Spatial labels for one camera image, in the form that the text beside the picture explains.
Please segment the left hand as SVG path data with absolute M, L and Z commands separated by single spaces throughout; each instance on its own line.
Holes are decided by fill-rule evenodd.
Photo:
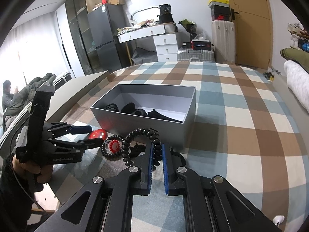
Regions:
M 41 168 L 39 165 L 30 161 L 27 163 L 20 163 L 16 156 L 13 157 L 12 163 L 14 171 L 22 177 L 25 177 L 26 173 L 38 174 L 37 182 L 41 184 L 48 183 L 51 179 L 53 165 L 45 165 Z

